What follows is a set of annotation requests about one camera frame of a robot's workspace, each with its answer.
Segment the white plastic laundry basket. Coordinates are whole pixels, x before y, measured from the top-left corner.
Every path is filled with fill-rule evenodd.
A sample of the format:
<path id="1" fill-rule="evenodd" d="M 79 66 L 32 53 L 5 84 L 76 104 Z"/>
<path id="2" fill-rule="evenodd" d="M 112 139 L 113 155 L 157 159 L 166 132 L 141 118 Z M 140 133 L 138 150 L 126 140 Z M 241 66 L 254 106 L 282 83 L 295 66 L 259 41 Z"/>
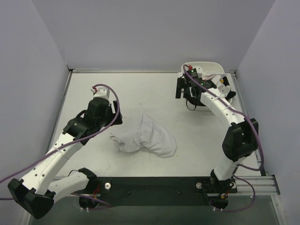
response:
<path id="1" fill-rule="evenodd" d="M 227 75 L 227 79 L 231 76 L 230 74 L 227 74 L 223 67 L 218 64 L 218 63 L 215 63 L 215 62 L 204 62 L 204 61 L 198 61 L 198 62 L 188 62 L 187 63 L 187 66 L 182 66 L 181 67 L 181 73 L 178 74 L 178 78 L 181 77 L 184 73 L 186 74 L 186 72 L 188 72 L 188 65 L 192 65 L 192 66 L 201 66 L 203 68 L 203 74 L 226 74 Z M 210 88 L 216 88 L 216 85 L 212 82 L 212 81 L 209 81 L 209 80 L 205 80 L 206 81 L 206 88 L 207 89 L 210 89 Z M 227 100 L 229 103 L 231 103 L 233 100 L 232 99 L 229 99 Z M 204 110 L 206 111 L 207 110 L 207 107 L 205 105 L 192 105 L 191 103 L 189 103 L 187 100 L 186 100 L 186 107 L 188 110 L 190 111 L 194 111 L 196 110 L 196 108 L 200 108 L 201 110 Z"/>

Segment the white t shirt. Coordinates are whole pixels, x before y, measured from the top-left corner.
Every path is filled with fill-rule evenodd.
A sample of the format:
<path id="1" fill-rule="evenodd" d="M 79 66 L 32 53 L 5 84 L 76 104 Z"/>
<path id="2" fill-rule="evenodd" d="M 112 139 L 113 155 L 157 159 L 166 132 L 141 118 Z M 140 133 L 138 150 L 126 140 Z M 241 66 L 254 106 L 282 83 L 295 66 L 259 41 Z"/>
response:
<path id="1" fill-rule="evenodd" d="M 175 155 L 177 143 L 172 134 L 159 122 L 146 114 L 129 119 L 111 132 L 110 139 L 119 151 L 136 153 L 148 150 L 160 158 Z"/>

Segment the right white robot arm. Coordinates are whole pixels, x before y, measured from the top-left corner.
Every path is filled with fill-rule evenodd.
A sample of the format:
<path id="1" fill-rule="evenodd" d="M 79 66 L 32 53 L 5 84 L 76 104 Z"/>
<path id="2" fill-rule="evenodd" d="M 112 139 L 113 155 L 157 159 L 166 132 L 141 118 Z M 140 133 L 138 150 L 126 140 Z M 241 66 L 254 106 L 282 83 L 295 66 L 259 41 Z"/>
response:
<path id="1" fill-rule="evenodd" d="M 214 189 L 230 186 L 236 170 L 259 147 L 258 122 L 237 111 L 212 80 L 197 76 L 196 69 L 178 77 L 175 97 L 184 98 L 194 107 L 207 107 L 227 129 L 221 161 L 210 173 L 210 186 Z"/>

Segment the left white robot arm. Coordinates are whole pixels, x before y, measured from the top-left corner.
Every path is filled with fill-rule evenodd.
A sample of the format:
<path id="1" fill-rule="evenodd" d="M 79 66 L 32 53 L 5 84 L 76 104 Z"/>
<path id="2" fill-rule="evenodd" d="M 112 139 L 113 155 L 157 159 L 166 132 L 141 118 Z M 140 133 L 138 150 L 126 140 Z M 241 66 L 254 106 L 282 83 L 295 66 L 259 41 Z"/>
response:
<path id="1" fill-rule="evenodd" d="M 97 176 L 87 168 L 81 168 L 59 181 L 54 177 L 66 162 L 93 137 L 113 125 L 122 124 L 118 100 L 111 104 L 104 97 L 93 98 L 86 110 L 81 111 L 63 128 L 53 147 L 31 170 L 18 179 L 12 179 L 7 187 L 16 203 L 35 219 L 45 216 L 55 202 L 65 196 L 83 190 L 95 190 Z"/>

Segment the white clothes in basket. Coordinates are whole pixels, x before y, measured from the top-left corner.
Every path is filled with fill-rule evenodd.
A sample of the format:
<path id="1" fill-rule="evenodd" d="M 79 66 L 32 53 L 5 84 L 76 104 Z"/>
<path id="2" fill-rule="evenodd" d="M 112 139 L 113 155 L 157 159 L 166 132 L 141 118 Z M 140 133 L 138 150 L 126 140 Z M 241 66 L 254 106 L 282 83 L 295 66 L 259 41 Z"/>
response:
<path id="1" fill-rule="evenodd" d="M 216 87 L 219 89 L 220 93 L 223 94 L 225 97 L 227 96 L 228 92 L 232 90 L 229 81 L 227 79 L 226 74 L 203 74 L 203 80 L 212 81 Z"/>

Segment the black t shirt in basket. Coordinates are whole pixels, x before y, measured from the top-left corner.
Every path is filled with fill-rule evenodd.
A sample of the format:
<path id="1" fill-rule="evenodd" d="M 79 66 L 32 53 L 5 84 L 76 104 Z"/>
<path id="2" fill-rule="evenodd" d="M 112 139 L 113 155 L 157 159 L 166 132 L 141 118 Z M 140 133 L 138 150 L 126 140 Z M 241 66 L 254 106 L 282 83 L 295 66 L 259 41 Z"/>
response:
<path id="1" fill-rule="evenodd" d="M 227 96 L 226 96 L 226 100 L 232 99 L 233 97 L 236 96 L 236 92 L 235 91 L 229 91 Z"/>

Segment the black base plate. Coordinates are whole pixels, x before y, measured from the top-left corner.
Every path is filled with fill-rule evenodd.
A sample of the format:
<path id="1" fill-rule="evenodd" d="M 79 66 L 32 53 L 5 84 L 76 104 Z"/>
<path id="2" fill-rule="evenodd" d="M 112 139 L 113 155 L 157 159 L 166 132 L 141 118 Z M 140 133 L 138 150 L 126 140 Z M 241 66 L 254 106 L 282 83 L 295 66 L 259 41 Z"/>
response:
<path id="1" fill-rule="evenodd" d="M 210 177 L 98 177 L 76 194 L 80 206 L 203 206 L 211 198 L 228 205 L 227 194 L 237 193 L 235 180 L 212 184 Z"/>

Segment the aluminium rail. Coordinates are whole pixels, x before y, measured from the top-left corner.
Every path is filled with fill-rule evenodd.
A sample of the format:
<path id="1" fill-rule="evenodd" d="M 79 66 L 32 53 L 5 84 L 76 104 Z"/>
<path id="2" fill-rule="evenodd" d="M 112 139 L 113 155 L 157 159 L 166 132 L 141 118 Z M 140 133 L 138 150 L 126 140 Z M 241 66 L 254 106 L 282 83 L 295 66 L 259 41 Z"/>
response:
<path id="1" fill-rule="evenodd" d="M 280 194 L 275 176 L 238 176 L 238 178 L 234 179 L 235 188 L 230 190 L 229 195 L 252 195 L 253 190 L 245 181 L 252 185 L 256 195 Z"/>

